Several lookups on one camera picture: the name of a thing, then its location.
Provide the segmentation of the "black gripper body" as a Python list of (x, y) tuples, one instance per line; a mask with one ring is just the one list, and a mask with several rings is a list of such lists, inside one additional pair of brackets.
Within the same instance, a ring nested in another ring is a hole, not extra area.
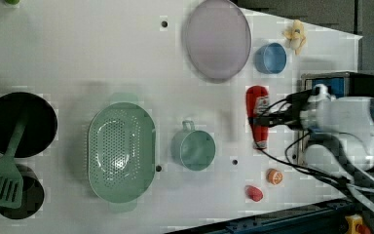
[(303, 129), (300, 113), (308, 103), (312, 95), (311, 90), (294, 93), (285, 98), (289, 107), (284, 111), (284, 123), (291, 130), (301, 131)]

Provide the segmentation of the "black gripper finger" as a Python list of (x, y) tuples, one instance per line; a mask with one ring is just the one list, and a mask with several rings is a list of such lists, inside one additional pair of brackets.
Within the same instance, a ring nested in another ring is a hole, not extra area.
[(280, 117), (249, 117), (248, 123), (254, 126), (274, 127), (284, 125), (285, 120)]

